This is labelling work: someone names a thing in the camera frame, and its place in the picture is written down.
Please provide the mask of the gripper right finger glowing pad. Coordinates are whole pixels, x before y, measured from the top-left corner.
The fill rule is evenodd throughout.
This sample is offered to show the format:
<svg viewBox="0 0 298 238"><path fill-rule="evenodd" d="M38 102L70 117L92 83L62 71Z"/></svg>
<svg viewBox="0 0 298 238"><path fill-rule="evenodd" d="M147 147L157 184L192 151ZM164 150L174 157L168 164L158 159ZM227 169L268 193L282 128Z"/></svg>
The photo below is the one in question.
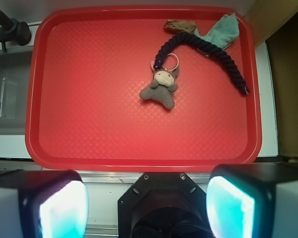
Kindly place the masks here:
<svg viewBox="0 0 298 238"><path fill-rule="evenodd" d="M218 165L206 208L217 238L298 238L298 163Z"/></svg>

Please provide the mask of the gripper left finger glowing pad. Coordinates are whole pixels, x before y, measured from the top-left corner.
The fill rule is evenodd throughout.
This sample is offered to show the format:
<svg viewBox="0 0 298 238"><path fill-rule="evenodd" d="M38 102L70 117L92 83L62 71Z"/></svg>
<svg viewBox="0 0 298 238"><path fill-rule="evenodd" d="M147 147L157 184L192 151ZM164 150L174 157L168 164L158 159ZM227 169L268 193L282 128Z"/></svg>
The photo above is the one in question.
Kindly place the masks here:
<svg viewBox="0 0 298 238"><path fill-rule="evenodd" d="M82 238L88 206L75 171L0 171L0 238Z"/></svg>

